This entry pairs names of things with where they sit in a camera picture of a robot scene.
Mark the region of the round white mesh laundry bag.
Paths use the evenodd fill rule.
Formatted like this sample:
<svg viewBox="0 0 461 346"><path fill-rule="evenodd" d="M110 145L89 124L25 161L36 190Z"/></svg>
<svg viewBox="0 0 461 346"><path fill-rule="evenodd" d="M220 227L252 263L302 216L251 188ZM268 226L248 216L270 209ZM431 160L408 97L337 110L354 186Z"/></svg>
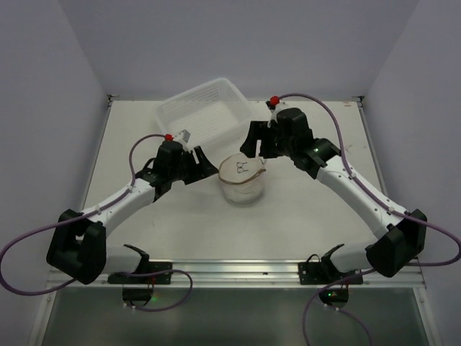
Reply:
<svg viewBox="0 0 461 346"><path fill-rule="evenodd" d="M218 179L224 199L236 207L250 207L264 195L265 162L239 153L223 160Z"/></svg>

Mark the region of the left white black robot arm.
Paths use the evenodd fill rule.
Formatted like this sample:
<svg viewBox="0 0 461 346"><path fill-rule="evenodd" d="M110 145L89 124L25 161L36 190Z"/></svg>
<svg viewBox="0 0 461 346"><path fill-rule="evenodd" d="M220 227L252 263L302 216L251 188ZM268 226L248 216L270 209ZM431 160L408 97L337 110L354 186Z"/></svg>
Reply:
<svg viewBox="0 0 461 346"><path fill-rule="evenodd" d="M218 173L202 148L187 151L176 141L164 141L154 158L134 174L129 184L81 212L68 209L55 228L46 261L88 285L101 274L142 278L151 270L147 252L125 244L108 249L108 236L140 209L165 195L174 182L189 185Z"/></svg>

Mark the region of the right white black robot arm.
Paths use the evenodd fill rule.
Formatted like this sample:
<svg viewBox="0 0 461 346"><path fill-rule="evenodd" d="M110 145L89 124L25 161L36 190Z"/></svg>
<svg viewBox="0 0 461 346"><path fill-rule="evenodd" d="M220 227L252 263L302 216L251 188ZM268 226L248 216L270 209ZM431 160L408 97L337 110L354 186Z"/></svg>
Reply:
<svg viewBox="0 0 461 346"><path fill-rule="evenodd" d="M360 175L344 167L340 149L313 135L302 110L275 110L269 121L252 121L240 151L249 158L290 158L299 170L335 192L368 226L375 243L339 244L310 266L328 282L362 269L391 278L423 250L427 217L394 202L378 205L355 182Z"/></svg>

